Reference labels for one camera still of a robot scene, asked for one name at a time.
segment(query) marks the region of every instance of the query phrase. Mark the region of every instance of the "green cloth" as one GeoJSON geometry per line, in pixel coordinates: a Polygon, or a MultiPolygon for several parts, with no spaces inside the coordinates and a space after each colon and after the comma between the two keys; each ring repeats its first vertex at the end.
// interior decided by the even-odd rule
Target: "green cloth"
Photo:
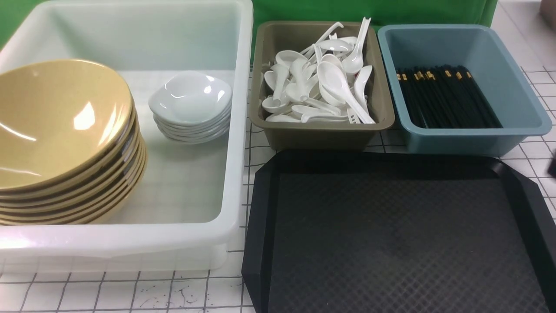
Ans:
{"type": "MultiPolygon", "coordinates": [[[[46,0],[0,0],[0,47],[31,10],[46,0]]],[[[361,21],[374,26],[460,23],[490,26],[496,0],[253,0],[254,34],[266,21],[361,21]]]]}

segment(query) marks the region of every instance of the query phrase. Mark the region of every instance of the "blue bin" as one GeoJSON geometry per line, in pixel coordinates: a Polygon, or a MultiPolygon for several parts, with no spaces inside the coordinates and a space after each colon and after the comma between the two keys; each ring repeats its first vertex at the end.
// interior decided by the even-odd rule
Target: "blue bin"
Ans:
{"type": "Polygon", "coordinates": [[[552,122],[518,65],[490,28],[478,25],[392,25],[379,33],[386,74],[410,153],[503,155],[552,122]],[[501,129],[424,129],[409,118],[396,69],[463,65],[500,120],[501,129]]]}

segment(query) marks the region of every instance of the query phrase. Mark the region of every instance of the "chopsticks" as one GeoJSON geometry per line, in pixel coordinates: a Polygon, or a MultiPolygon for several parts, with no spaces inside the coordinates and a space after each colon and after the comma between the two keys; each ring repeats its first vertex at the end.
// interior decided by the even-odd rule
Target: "chopsticks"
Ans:
{"type": "Polygon", "coordinates": [[[463,66],[398,69],[411,121],[421,128],[502,128],[494,111],[463,66]]]}

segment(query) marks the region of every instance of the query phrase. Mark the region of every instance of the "white plastic tub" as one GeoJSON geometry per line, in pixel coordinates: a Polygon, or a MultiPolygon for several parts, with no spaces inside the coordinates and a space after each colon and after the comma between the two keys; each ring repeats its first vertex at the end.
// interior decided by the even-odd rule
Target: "white plastic tub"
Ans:
{"type": "Polygon", "coordinates": [[[0,52],[0,72],[38,61],[100,62],[128,82],[149,153],[130,202],[103,225],[0,227],[0,272],[204,270],[239,222],[252,4],[249,0],[66,0],[37,6],[0,52]],[[181,145],[149,96],[182,70],[233,86],[229,136],[181,145]]]}

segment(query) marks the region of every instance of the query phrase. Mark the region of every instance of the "table surface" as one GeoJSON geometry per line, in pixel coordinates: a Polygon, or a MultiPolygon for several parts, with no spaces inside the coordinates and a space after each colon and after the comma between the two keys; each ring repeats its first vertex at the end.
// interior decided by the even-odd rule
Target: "table surface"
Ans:
{"type": "MultiPolygon", "coordinates": [[[[493,29],[521,65],[539,101],[556,125],[556,35],[542,25],[538,2],[499,3],[493,29]]],[[[230,239],[223,267],[197,272],[109,272],[0,274],[0,313],[6,312],[255,312],[241,278],[241,262],[255,172],[275,152],[264,132],[248,119],[242,191],[242,219],[230,239]]],[[[527,138],[500,158],[537,182],[556,218],[556,180],[546,168],[556,150],[556,128],[527,138]]],[[[366,151],[404,153],[399,126],[383,131],[366,151]]]]}

